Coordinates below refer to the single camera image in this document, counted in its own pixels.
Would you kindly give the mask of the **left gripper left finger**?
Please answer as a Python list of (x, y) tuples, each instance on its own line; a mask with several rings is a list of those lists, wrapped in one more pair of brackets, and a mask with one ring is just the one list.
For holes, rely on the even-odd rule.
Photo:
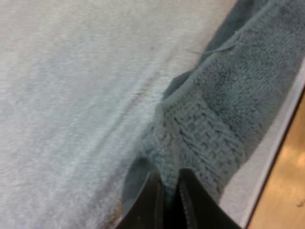
[(122, 218), (118, 229), (162, 229), (164, 188), (158, 172), (147, 175), (140, 193)]

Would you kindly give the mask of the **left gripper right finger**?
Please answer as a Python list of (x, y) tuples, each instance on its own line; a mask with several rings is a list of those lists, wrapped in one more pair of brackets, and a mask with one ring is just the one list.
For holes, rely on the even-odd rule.
[(239, 229), (188, 168), (179, 172), (178, 185), (188, 229)]

